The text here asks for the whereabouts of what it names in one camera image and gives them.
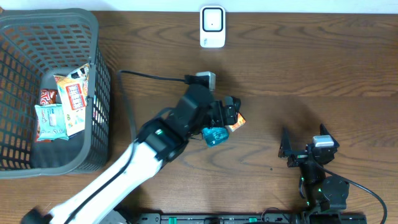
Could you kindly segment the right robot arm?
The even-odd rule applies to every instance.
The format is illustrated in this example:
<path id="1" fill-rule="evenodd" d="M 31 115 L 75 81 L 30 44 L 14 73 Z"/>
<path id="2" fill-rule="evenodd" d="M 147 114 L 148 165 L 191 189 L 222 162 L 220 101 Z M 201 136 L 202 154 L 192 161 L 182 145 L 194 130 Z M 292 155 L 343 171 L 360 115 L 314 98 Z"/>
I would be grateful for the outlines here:
<path id="1" fill-rule="evenodd" d="M 290 223 L 342 222 L 340 212 L 346 209 L 349 183 L 335 175 L 327 176 L 323 170 L 335 158 L 339 146 L 323 124 L 320 134 L 303 150 L 293 149 L 288 130 L 282 130 L 278 157 L 286 158 L 288 167 L 300 169 L 299 193 L 307 202 L 307 208 L 290 215 Z"/>

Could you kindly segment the orange Kleenex tissue pack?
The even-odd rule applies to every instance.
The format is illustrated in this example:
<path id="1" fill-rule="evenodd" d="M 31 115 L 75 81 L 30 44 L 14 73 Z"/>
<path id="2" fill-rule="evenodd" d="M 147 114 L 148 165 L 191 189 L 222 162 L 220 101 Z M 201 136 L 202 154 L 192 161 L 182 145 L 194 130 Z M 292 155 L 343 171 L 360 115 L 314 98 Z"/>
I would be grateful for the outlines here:
<path id="1" fill-rule="evenodd" d="M 232 132 L 235 132 L 238 128 L 240 128 L 241 126 L 245 125 L 246 120 L 244 119 L 244 117 L 242 116 L 241 113 L 238 113 L 238 119 L 237 122 L 233 125 L 227 125 L 228 129 Z"/>

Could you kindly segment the orange white snack bag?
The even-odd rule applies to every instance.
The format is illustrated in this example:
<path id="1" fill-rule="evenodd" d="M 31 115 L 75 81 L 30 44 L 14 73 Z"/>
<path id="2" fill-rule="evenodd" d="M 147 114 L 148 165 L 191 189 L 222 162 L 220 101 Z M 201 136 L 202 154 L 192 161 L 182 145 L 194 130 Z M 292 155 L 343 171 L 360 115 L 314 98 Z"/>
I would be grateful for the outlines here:
<path id="1" fill-rule="evenodd" d="M 53 76 L 62 102 L 66 131 L 69 137 L 85 128 L 89 71 L 90 66 L 84 64 L 71 71 L 67 76 Z"/>

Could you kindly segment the teal wet wipes pack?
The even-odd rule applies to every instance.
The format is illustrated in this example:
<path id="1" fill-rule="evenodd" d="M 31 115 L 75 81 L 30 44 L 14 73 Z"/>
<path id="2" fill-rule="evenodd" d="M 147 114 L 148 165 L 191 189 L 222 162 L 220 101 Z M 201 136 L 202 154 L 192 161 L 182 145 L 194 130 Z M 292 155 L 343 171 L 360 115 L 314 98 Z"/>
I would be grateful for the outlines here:
<path id="1" fill-rule="evenodd" d="M 35 112 L 40 126 L 38 141 L 69 140 L 62 104 L 35 105 Z"/>

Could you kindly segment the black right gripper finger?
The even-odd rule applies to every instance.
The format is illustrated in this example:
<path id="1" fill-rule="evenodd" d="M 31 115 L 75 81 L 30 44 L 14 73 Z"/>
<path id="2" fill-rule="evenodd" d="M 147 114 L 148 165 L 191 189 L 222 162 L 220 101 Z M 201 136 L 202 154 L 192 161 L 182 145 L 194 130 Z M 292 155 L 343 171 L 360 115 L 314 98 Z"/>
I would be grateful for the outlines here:
<path id="1" fill-rule="evenodd" d="M 327 128 L 325 127 L 325 125 L 323 123 L 320 124 L 320 135 L 321 136 L 326 136 L 328 135 L 329 137 L 331 137 L 331 139 L 334 142 L 334 147 L 335 148 L 339 148 L 340 144 L 338 143 L 338 141 L 330 134 L 330 132 L 327 130 Z"/>
<path id="2" fill-rule="evenodd" d="M 292 146 L 290 144 L 289 132 L 287 128 L 282 128 L 282 137 L 278 152 L 278 157 L 289 157 L 292 154 Z"/>

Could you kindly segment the red TOP biscuit pack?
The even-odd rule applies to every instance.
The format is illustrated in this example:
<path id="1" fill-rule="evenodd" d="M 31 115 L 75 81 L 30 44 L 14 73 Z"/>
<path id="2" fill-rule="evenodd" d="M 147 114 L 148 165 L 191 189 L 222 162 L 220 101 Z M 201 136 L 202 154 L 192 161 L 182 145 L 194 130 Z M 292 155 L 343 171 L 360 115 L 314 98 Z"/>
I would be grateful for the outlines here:
<path id="1" fill-rule="evenodd" d="M 51 105 L 56 103 L 56 95 L 57 95 L 57 90 L 49 90 L 49 89 L 42 89 L 40 91 L 40 100 L 39 100 L 39 105 Z M 35 142 L 38 142 L 38 138 L 40 136 L 40 123 L 39 119 L 37 120 L 37 130 L 36 130 L 36 137 L 35 137 Z"/>

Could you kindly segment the blue Listerine mouthwash bottle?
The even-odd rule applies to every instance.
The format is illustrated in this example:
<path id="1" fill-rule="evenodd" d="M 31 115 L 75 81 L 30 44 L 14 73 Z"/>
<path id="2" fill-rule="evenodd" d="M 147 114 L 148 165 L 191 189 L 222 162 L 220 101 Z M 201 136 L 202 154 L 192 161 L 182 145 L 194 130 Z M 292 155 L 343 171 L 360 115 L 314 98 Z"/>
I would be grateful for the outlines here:
<path id="1" fill-rule="evenodd" d="M 208 147 L 217 146 L 229 138 L 226 128 L 204 128 L 201 133 Z"/>

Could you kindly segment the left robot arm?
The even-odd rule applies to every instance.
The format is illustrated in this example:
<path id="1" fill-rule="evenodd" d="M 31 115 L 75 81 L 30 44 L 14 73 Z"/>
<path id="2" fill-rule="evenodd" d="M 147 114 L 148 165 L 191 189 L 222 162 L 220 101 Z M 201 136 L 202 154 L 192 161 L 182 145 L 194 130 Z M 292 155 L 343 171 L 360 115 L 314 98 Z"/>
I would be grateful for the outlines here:
<path id="1" fill-rule="evenodd" d="M 135 188 L 177 158 L 204 128 L 238 121 L 239 98 L 216 100 L 211 90 L 191 84 L 176 107 L 146 122 L 121 157 L 81 192 L 43 215 L 33 208 L 22 223 L 99 223 Z"/>

